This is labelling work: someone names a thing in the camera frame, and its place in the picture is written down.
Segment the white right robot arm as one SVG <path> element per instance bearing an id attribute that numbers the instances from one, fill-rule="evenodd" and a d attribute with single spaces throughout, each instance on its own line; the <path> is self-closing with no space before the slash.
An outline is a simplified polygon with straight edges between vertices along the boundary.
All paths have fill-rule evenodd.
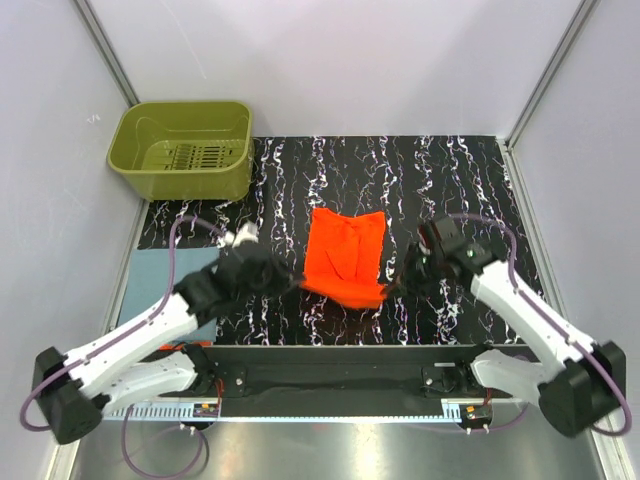
<path id="1" fill-rule="evenodd" d="M 536 357 L 528 362 L 477 345 L 456 362 L 454 389 L 524 400 L 567 438 L 587 429 L 613 438 L 631 431 L 624 351 L 577 329 L 517 274 L 517 239 L 508 227 L 457 213 L 428 220 L 418 232 L 387 292 L 423 296 L 428 284 L 451 280 L 500 316 Z"/>

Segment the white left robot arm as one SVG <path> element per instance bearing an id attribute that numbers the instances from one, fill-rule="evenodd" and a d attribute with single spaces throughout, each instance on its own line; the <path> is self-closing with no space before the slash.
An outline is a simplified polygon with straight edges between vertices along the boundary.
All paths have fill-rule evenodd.
<path id="1" fill-rule="evenodd" d="M 208 394 L 219 378 L 203 347 L 185 345 L 151 361 L 163 345 L 235 312 L 252 296 L 280 297 L 302 282 L 279 255 L 261 244 L 248 222 L 225 237 L 218 257 L 181 280 L 151 307 L 110 333 L 61 353 L 35 359 L 32 392 L 61 445 L 93 431 L 104 417 L 163 394 Z"/>

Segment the orange t shirt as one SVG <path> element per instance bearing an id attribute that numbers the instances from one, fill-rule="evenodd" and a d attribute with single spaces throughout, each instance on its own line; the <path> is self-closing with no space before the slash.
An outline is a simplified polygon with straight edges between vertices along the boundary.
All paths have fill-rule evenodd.
<path id="1" fill-rule="evenodd" d="M 382 211 L 349 217 L 328 208 L 312 212 L 301 287 L 350 309 L 376 309 L 386 231 Z"/>

